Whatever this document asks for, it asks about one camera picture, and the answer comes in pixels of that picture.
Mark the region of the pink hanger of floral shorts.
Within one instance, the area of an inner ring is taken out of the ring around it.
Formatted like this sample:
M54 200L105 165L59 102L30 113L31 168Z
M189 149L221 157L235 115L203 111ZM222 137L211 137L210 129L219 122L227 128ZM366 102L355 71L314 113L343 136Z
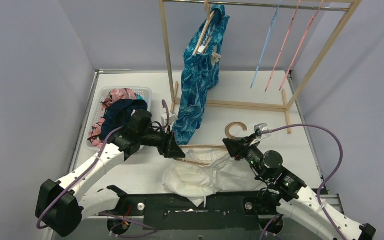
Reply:
M283 50L284 50L284 48L285 48L286 42L287 42L287 40L288 40L288 38L289 38L289 35L290 35L290 32L291 32L292 26L293 26L293 24L294 24L295 17L296 17L296 15L297 15L297 11L298 11L298 9L299 9L299 7L300 7L300 5L301 5L301 2L302 2L302 0L299 0L299 1L297 2L296 6L294 7L295 10L294 10L293 15L292 15L292 17L291 17L291 21L290 21L288 30L287 30L287 32L285 33L284 39L283 39L283 41L282 41L282 45L281 45L281 47L279 48L278 56L277 56L276 61L275 61L274 65L273 65L273 68L272 68L270 77L269 77L269 79L268 79L268 81L267 81L267 84L266 84L266 87L265 87L265 90L264 90L265 92L267 92L267 90L269 89L269 86L270 86L270 84L271 84L273 75L274 75L274 73L275 73L275 71L276 71L276 68L277 68L278 63L279 63L279 61L280 61L280 59L281 59Z

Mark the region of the dark teal patterned shorts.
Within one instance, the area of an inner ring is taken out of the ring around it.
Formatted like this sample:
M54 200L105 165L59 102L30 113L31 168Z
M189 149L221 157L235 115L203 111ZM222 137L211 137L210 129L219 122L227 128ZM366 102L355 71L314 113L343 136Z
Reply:
M203 22L183 52L180 107L173 125L178 145L187 145L201 127L208 92L219 83L222 45L230 16L221 4L213 5L211 12L214 15L201 42L205 49L194 53L206 24Z

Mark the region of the pink plastic hanger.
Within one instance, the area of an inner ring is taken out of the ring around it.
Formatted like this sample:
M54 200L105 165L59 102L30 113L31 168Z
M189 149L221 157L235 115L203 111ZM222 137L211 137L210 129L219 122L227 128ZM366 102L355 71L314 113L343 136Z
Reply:
M306 26L306 29L305 29L305 31L303 32L303 35L301 36L299 45L298 45L298 47L296 48L295 54L294 54L294 56L293 56L293 58L292 58L292 60L291 60L291 62L290 62L290 64L289 64L288 69L287 69L287 71L286 71L286 74L284 75L284 78L283 78L283 80L282 80L282 82L281 82L281 84L280 84L280 86L279 86L279 89L278 89L279 91L283 90L284 85L285 85L285 83L286 83L286 81L287 81L287 78L288 78L288 72L292 70L292 67L293 67L294 63L296 62L296 59L297 59L297 57L298 57L298 54L300 53L300 50L301 50L301 48L302 48L302 46L303 46L303 44L304 44L304 41L306 40L306 37L307 37L307 35L308 35L308 32L309 32L309 30L311 29L311 27L312 27L312 25L313 25L313 22L315 21L315 18L317 17L318 13L320 12L321 8L323 7L324 2L325 2L325 0L321 0L321 1L320 1L320 4L319 4L319 6L318 6L317 9L316 9L315 14L312 15L311 18L309 19L308 24L307 24L307 26Z

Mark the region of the white drawstring shorts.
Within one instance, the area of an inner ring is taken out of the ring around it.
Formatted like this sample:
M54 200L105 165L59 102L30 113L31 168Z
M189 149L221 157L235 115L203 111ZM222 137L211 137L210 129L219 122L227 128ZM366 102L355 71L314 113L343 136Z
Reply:
M206 207L207 197L220 191L257 191L266 187L255 179L245 160L234 160L226 150L187 148L185 154L185 159L176 160L164 171L162 185L196 207Z

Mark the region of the white plastic basket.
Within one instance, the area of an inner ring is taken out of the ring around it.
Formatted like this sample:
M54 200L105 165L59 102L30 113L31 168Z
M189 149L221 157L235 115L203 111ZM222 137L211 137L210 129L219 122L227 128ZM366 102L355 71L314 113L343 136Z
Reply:
M90 150L98 150L101 145L100 140L89 140L92 137L92 133L95 132L93 128L96 124L101 122L101 118L104 116L108 103L115 102L116 100L127 99L132 97L133 94L139 100L144 100L147 103L147 110L149 111L152 106L153 92L150 88L139 86L109 86L102 88L95 96L96 101L92 104L87 124L85 127L84 142L86 148Z

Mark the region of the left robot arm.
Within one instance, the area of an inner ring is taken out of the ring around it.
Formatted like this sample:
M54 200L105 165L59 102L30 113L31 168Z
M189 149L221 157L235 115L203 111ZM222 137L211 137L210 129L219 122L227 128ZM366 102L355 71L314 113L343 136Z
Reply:
M51 228L61 237L70 235L80 223L105 211L123 213L128 207L126 193L111 185L87 194L101 178L121 165L142 146L154 147L166 159L184 159L171 130L155 130L152 114L137 110L129 122L110 132L101 149L81 166L60 179L46 180L36 204L36 228Z

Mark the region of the wooden hanger front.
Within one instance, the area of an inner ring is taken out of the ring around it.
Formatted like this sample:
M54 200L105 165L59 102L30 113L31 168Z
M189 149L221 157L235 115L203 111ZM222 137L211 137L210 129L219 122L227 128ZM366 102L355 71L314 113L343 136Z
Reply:
M248 131L248 127L246 124L244 124L243 122L240 122L240 121L233 121L233 122L227 124L226 127L224 128L224 134L230 140L234 140L236 138L235 135L230 133L230 130L233 127L240 127L243 132ZM180 148L181 149L211 149L211 150L223 150L223 151L227 150L227 148L224 145L214 145L214 144L213 145L211 145L211 144L182 145ZM197 164L197 165L201 165L201 166L209 166L210 165L209 163L196 162L196 161L193 161L193 160L187 159L187 158L174 158L174 160L176 160L178 162L192 163L192 164Z

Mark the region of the light blue shark shorts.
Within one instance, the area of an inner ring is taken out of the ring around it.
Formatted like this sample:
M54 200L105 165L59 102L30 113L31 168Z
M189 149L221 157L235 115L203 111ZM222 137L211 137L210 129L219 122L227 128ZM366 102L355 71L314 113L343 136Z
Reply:
M145 100L141 95L135 94L137 100Z

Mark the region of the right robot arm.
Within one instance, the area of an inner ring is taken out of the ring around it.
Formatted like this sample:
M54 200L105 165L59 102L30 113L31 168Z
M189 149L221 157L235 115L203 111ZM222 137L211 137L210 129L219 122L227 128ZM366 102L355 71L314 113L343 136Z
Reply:
M262 153L251 137L223 139L229 155L245 160L266 183L269 192L261 199L262 209L291 218L323 240L372 240L376 229L350 219L316 193L297 175L283 166L282 155L269 150Z

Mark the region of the light blue hanger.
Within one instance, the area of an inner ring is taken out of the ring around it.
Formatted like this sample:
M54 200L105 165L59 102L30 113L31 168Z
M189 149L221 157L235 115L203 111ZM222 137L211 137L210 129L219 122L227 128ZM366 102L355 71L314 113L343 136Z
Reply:
M265 38L265 41L264 41L264 45L263 45L263 48L262 48L262 51L261 51L261 55L260 55L258 64L256 66L256 69L255 69L255 72L254 72L254 75L253 75L253 78L252 78L250 89L252 89L254 87L254 85L255 85L255 82L256 82L256 79L257 79L260 67L261 67L261 65L263 63L264 56L266 54L266 51L267 51L267 48L268 48L268 45L269 45L269 42L270 42L270 38L271 38L271 35L272 35L272 32L273 32L273 28L274 28L274 26L276 24L276 21L277 21L277 17L278 17L278 14L279 14L279 9L280 9L280 6L281 6L282 3L283 3L283 0L279 0L278 1L276 10L275 10L275 12L273 14L273 17L271 19L270 26L268 28L267 35L266 35L266 38Z

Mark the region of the navy blue shorts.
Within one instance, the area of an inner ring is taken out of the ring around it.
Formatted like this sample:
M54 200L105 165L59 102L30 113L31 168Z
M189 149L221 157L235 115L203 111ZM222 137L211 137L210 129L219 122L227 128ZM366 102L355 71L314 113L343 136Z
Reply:
M142 99L118 100L109 106L103 115L100 139L103 141L111 131L126 125L134 111L147 109L148 104Z

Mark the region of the pink navy floral shorts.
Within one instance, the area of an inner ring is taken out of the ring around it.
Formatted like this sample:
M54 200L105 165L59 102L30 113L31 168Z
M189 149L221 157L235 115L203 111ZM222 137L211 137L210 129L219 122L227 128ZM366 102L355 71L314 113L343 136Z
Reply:
M102 125L105 122L104 114L106 110L115 102L120 100L136 100L136 93L130 88L114 88L108 92L103 101L98 106L99 119L91 126L91 130L88 133L87 141L91 143L93 147L101 148L103 141L100 139L102 133Z

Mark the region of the wooden hanger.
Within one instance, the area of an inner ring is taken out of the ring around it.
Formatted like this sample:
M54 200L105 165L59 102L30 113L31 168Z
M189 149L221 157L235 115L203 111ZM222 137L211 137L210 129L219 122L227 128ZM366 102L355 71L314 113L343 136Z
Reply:
M196 54L203 54L206 51L206 49L208 48L208 45L212 39L211 36L208 36L206 38L210 24L211 24L211 22L215 16L215 12L212 11L212 7L209 4L209 0L204 1L204 9L206 12L206 21L204 23L204 26L203 26L201 34L199 36L198 42L197 42L195 49L193 51L193 54L192 54L193 56Z
M240 127L243 132L248 131L248 127L246 124L244 124L243 122L240 122L240 121L233 121L233 122L227 124L226 127L224 128L224 134L230 140L234 140L236 138L235 135L230 133L230 130L233 127ZM227 150L227 148L224 145L214 145L214 144L213 145L211 145L211 144L182 145L180 148L181 149L211 149L211 150L223 150L223 151ZM201 166L209 166L210 165L209 163L196 162L196 161L193 161L193 160L187 159L187 158L174 158L174 160L176 160L178 162L192 163L192 164L197 164L197 165L201 165Z

